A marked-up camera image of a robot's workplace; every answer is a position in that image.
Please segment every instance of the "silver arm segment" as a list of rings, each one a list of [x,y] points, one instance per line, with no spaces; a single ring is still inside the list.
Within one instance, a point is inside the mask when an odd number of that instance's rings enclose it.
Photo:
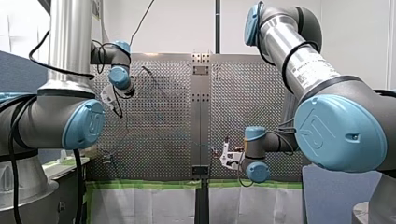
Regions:
[[[302,26],[309,32],[303,32]],[[396,223],[392,196],[396,190],[396,94],[373,91],[358,77],[337,73],[320,56],[321,35],[316,32],[320,33],[318,20],[307,9],[258,4],[248,14],[245,39],[276,66],[296,96],[295,137],[305,156],[328,170],[383,173],[369,202],[367,219],[374,224]]]
[[[48,71],[47,83],[38,89],[36,101],[21,114],[18,128],[13,132],[12,145],[19,169],[17,187],[13,185],[15,173],[11,169],[8,137],[11,124],[26,101],[16,101],[19,97],[13,94],[0,99],[0,219],[5,223],[16,222],[14,188],[19,189],[16,202],[22,223],[57,223],[58,185],[45,177],[37,149],[90,147],[104,125],[104,109],[94,99],[89,77],[60,72],[86,75],[90,73],[90,63],[99,63],[98,55],[103,51],[91,46],[92,1],[52,0],[50,7],[48,66],[57,69]],[[110,73],[116,80],[115,86],[120,84],[121,91],[131,90],[129,45],[127,48],[123,43],[108,45],[111,47],[106,46],[107,55],[100,64],[117,65],[116,73]]]

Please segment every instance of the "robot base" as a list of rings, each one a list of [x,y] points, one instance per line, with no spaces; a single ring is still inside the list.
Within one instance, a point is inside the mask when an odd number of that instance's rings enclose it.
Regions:
[[[56,224],[59,221],[59,194],[58,183],[50,181],[46,192],[34,196],[20,203],[21,221],[23,224],[48,223]],[[14,209],[12,206],[0,207],[1,223],[15,224]]]
[[[382,175],[369,203],[353,207],[352,224],[396,224],[396,179]]]

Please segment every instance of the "perforated metal panel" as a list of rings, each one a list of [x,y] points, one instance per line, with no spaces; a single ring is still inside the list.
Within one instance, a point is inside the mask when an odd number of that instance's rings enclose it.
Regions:
[[[123,119],[106,109],[106,124],[97,145],[99,155],[89,166],[89,179],[191,179],[191,162],[197,160],[191,146],[207,146],[201,147],[201,152],[208,156],[211,148],[221,153],[225,136],[231,137],[232,148],[242,146],[247,126],[261,125],[273,130],[280,122],[284,86],[274,67],[257,56],[211,55],[211,81],[203,87],[211,88],[207,114],[210,125],[197,125],[197,118],[191,117],[195,108],[191,104],[191,87],[198,91],[196,85],[204,82],[197,83],[196,77],[192,78],[191,60],[189,54],[132,56],[136,95],[129,100],[120,99]],[[108,84],[108,69],[98,75],[92,67],[97,75],[97,94]],[[209,142],[192,142],[193,133],[205,133],[200,128],[209,130]],[[267,153],[275,180],[299,179],[302,160],[301,153],[292,157]],[[211,178],[236,178],[236,173],[221,167],[218,159],[210,161]]]
[[[120,99],[123,119],[106,109],[105,128],[97,144],[99,157],[89,166],[88,176],[191,179],[191,56],[137,54],[132,60],[136,94],[129,100]],[[108,85],[108,69],[98,75],[92,68],[97,93]]]
[[[222,142],[229,135],[230,149],[243,146],[247,126],[273,130],[280,122],[284,85],[277,69],[257,56],[212,56],[212,103],[210,146],[221,153]],[[301,177],[303,155],[267,153],[266,162],[275,180]],[[236,172],[211,158],[211,178],[235,178]]]

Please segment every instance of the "blue cap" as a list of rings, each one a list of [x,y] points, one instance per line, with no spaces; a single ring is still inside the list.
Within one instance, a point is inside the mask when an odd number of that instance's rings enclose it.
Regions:
[[[104,122],[105,112],[99,101],[88,100],[82,103],[64,127],[64,149],[83,149],[95,144]]]
[[[319,95],[304,101],[294,127],[305,156],[328,170],[372,171],[387,155],[381,125],[364,107],[345,97]]]
[[[245,129],[245,141],[254,141],[261,137],[264,137],[266,130],[261,126],[250,126]]]
[[[119,46],[123,50],[127,51],[128,53],[131,53],[131,46],[129,46],[129,44],[127,42],[117,40],[114,42],[114,44]]]
[[[131,85],[131,78],[127,70],[121,66],[114,66],[108,74],[110,83],[119,90],[126,90]]]
[[[256,46],[257,36],[257,7],[254,5],[247,14],[247,22],[245,24],[245,44],[248,46]]]
[[[263,183],[270,177],[270,170],[262,161],[254,161],[246,169],[247,177],[254,183]]]
[[[17,96],[29,94],[27,92],[0,92],[0,104]]]

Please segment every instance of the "robotic arm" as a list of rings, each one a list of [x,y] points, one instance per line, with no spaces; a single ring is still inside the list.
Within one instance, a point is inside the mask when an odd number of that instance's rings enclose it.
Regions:
[[[0,93],[0,220],[5,223],[58,222],[58,185],[47,180],[37,151],[96,143],[105,112],[91,89],[90,64],[111,64],[113,95],[134,94],[129,45],[91,44],[92,1],[52,0],[50,7],[49,64],[40,63],[49,68],[47,83],[37,95]]]
[[[331,171],[391,174],[396,169],[396,94],[373,91],[358,77],[337,73],[319,54],[321,31],[312,12],[260,2],[248,13],[245,42],[276,66],[288,94],[298,100],[295,134],[288,135],[294,149]],[[276,141],[263,127],[246,129],[242,170],[253,182],[268,178],[264,153],[277,151]]]

